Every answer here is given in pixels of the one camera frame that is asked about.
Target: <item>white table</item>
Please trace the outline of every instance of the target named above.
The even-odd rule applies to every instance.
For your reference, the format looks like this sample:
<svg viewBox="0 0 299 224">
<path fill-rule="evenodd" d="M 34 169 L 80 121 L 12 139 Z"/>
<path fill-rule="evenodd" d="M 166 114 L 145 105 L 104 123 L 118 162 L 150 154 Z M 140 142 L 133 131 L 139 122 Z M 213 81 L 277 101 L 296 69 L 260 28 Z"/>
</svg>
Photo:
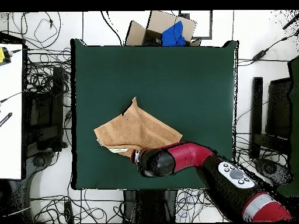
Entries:
<svg viewBox="0 0 299 224">
<path fill-rule="evenodd" d="M 21 44 L 0 44 L 9 51 L 22 49 Z M 11 58 L 11 63 L 0 66 L 0 100 L 22 91 L 22 52 Z M 0 121 L 9 113 L 10 119 L 0 127 L 0 179 L 21 179 L 22 94 L 0 106 Z"/>
</svg>

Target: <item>green table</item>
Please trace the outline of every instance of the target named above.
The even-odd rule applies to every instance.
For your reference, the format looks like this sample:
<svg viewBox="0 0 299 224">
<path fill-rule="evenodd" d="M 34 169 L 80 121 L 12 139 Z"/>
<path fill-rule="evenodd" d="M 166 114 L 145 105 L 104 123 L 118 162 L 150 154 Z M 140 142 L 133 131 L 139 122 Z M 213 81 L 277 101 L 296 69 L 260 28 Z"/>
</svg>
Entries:
<svg viewBox="0 0 299 224">
<path fill-rule="evenodd" d="M 129 158 L 101 147 L 94 129 L 134 96 L 138 106 L 197 142 L 232 158 L 234 62 L 237 43 L 224 47 L 84 46 L 71 40 L 72 188 L 203 188 L 193 168 L 143 178 Z"/>
</svg>

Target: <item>blue cloth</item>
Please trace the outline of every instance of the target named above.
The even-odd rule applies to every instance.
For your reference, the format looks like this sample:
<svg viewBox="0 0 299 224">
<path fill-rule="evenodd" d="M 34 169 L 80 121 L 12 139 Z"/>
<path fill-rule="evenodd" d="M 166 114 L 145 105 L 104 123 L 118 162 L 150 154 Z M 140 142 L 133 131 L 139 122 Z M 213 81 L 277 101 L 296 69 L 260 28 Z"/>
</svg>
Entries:
<svg viewBox="0 0 299 224">
<path fill-rule="evenodd" d="M 183 24 L 181 21 L 175 23 L 169 29 L 162 33 L 163 46 L 185 46 L 186 42 L 183 33 Z"/>
</svg>

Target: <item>wire bundle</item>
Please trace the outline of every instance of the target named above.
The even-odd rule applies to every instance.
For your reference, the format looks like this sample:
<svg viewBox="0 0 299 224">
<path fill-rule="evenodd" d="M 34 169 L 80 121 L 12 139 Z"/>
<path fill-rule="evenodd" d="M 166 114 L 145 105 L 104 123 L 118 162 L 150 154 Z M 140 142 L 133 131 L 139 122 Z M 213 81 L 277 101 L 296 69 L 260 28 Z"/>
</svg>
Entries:
<svg viewBox="0 0 299 224">
<path fill-rule="evenodd" d="M 205 189 L 184 189 L 180 190 L 176 200 L 176 221 L 180 223 L 193 223 L 197 218 L 200 222 L 199 216 L 203 209 L 207 207 L 215 207 L 209 199 Z M 222 216 L 222 221 L 229 221 L 219 211 Z"/>
<path fill-rule="evenodd" d="M 243 114 L 241 114 L 238 119 L 237 122 L 239 121 L 239 119 L 244 116 L 246 113 L 250 112 L 252 110 L 249 109 L 248 111 L 244 112 Z M 249 152 L 251 150 L 251 147 L 257 147 L 259 148 L 263 153 L 262 155 L 259 155 L 259 158 L 264 159 L 264 158 L 268 158 L 273 160 L 273 157 L 277 157 L 278 156 L 278 160 L 276 162 L 280 161 L 280 158 L 282 157 L 284 159 L 284 164 L 283 166 L 285 166 L 286 168 L 289 168 L 289 163 L 288 163 L 288 158 L 284 156 L 284 154 L 279 153 L 278 151 L 275 151 L 273 149 L 270 148 L 263 148 L 263 147 L 259 147 L 257 145 L 255 145 L 254 143 L 250 143 L 249 140 L 241 137 L 240 135 L 252 135 L 251 133 L 237 133 L 236 138 L 237 141 L 236 143 L 238 145 L 236 145 L 236 161 L 241 164 L 243 167 L 247 168 L 247 167 L 251 167 L 253 168 L 255 171 L 255 164 L 253 162 L 253 159 L 249 158 Z"/>
<path fill-rule="evenodd" d="M 256 61 L 261 61 L 262 59 L 262 57 L 264 57 L 265 55 L 266 55 L 266 53 L 273 47 L 273 46 L 275 46 L 277 43 L 279 43 L 279 42 L 281 42 L 281 41 L 285 41 L 285 40 L 287 40 L 287 39 L 289 39 L 289 38 L 291 38 L 291 37 L 294 37 L 294 36 L 298 36 L 299 35 L 299 29 L 297 29 L 296 30 L 296 32 L 294 32 L 292 35 L 290 35 L 290 36 L 287 36 L 287 37 L 283 37 L 282 39 L 280 39 L 280 40 L 278 40 L 277 42 L 275 42 L 274 44 L 272 44 L 270 47 L 268 47 L 267 49 L 265 49 L 265 50 L 262 50 L 262 51 L 260 51 L 258 54 L 256 54 L 252 59 L 246 59 L 246 60 L 248 60 L 248 62 L 250 62 L 250 63 L 248 63 L 248 64 L 241 64 L 241 63 L 243 63 L 243 62 L 246 62 L 246 61 L 241 61 L 241 62 L 239 62 L 238 63 L 238 66 L 248 66 L 248 65 L 250 65 L 250 64 L 253 64 L 254 62 L 256 62 Z"/>
<path fill-rule="evenodd" d="M 30 58 L 39 55 L 38 62 L 33 62 Z M 63 56 L 65 61 L 61 61 L 58 56 Z M 71 62 L 70 51 L 65 48 L 58 54 L 47 53 L 28 53 L 28 72 L 27 72 L 27 88 L 36 93 L 48 93 L 54 97 L 52 91 L 53 87 L 53 70 L 55 67 L 62 67 L 65 71 L 65 77 L 63 78 L 64 90 L 61 92 L 65 96 L 70 97 L 70 75 L 71 75 Z"/>
<path fill-rule="evenodd" d="M 59 37 L 59 35 L 60 35 L 60 30 L 61 30 L 61 18 L 60 18 L 60 14 L 59 14 L 59 12 L 57 12 L 58 17 L 59 17 L 59 22 L 60 22 L 60 25 L 59 25 L 59 28 L 58 28 L 58 29 L 56 28 L 56 26 L 55 26 L 55 24 L 54 24 L 52 18 L 50 17 L 50 15 L 49 15 L 47 12 L 44 12 L 44 13 L 48 16 L 49 20 L 47 20 L 47 19 L 45 19 L 45 18 L 42 18 L 42 19 L 41 19 L 41 21 L 39 22 L 39 24 L 37 25 L 37 27 L 36 27 L 36 29 L 35 29 L 35 31 L 34 31 L 34 37 L 35 37 L 35 39 L 34 39 L 34 38 L 28 38 L 28 37 L 25 36 L 25 34 L 28 32 L 28 25 L 27 25 L 26 15 L 29 14 L 29 13 L 31 13 L 31 12 L 23 12 L 22 17 L 21 17 L 21 21 L 20 21 L 20 28 L 19 28 L 19 26 L 15 23 L 14 13 L 12 13 L 12 21 L 13 21 L 13 24 L 14 24 L 15 27 L 18 29 L 19 33 L 18 33 L 18 32 L 14 32 L 14 31 L 9 31 L 8 29 L 7 29 L 7 30 L 4 30 L 4 31 L 0 31 L 0 33 L 7 32 L 7 33 L 9 34 L 9 32 L 11 32 L 11 33 L 13 33 L 13 34 L 19 34 L 19 35 L 22 36 L 22 39 L 26 40 L 27 42 L 29 42 L 30 44 L 32 44 L 33 46 L 35 46 L 36 48 L 39 48 L 39 49 L 46 49 L 46 48 L 50 47 L 51 45 L 53 45 L 53 44 L 57 41 L 57 39 L 58 39 L 58 37 Z M 26 31 L 24 31 L 24 32 L 23 32 L 23 20 L 25 21 L 25 25 L 26 25 Z M 37 33 L 38 29 L 40 28 L 40 24 L 42 23 L 42 21 L 46 21 L 46 22 L 48 22 L 50 28 L 53 28 L 53 27 L 55 28 L 55 33 L 54 33 L 52 36 L 46 38 L 44 41 L 40 41 L 40 40 L 36 37 L 36 33 Z M 48 41 L 49 39 L 53 38 L 54 36 L 56 36 L 56 37 L 55 37 L 54 41 L 53 41 L 51 44 L 49 44 L 49 45 L 43 45 L 43 43 L 45 43 L 45 42 Z"/>
<path fill-rule="evenodd" d="M 42 197 L 42 198 L 31 198 L 31 201 L 37 201 L 37 200 L 41 200 L 41 201 L 50 201 L 45 207 L 43 207 L 41 209 L 41 211 L 36 214 L 33 218 L 34 223 L 52 223 L 52 224 L 66 224 L 69 220 L 70 217 L 70 213 L 69 212 L 65 212 L 60 209 L 58 209 L 58 204 L 61 204 L 62 206 L 64 206 L 64 203 L 66 201 L 71 201 L 72 204 L 74 204 L 75 206 L 80 208 L 80 213 L 76 213 L 74 215 L 74 221 L 75 224 L 81 224 L 82 220 L 90 217 L 95 223 L 109 223 L 111 222 L 112 219 L 114 219 L 115 217 L 119 217 L 121 219 L 124 219 L 125 221 L 129 220 L 124 216 L 123 210 L 122 210 L 122 206 L 125 203 L 125 201 L 117 201 L 117 200 L 89 200 L 85 198 L 85 194 L 86 194 L 86 190 L 84 193 L 84 201 L 87 204 L 87 208 L 85 208 L 84 206 L 82 206 L 82 200 L 73 200 L 70 196 L 64 196 L 64 195 L 56 195 L 56 196 L 52 196 L 52 197 Z M 114 206 L 113 207 L 113 211 L 115 213 L 115 215 L 113 215 L 112 217 L 108 218 L 107 213 L 105 210 L 103 210 L 102 208 L 98 208 L 98 207 L 94 207 L 91 208 L 88 204 L 88 201 L 97 201 L 97 202 L 120 202 L 119 206 Z M 95 216 L 95 213 L 100 212 L 101 213 L 101 217 Z M 46 214 L 46 216 L 48 216 L 49 219 L 45 219 L 45 220 L 40 220 L 40 217 L 42 216 L 42 214 Z"/>
</svg>

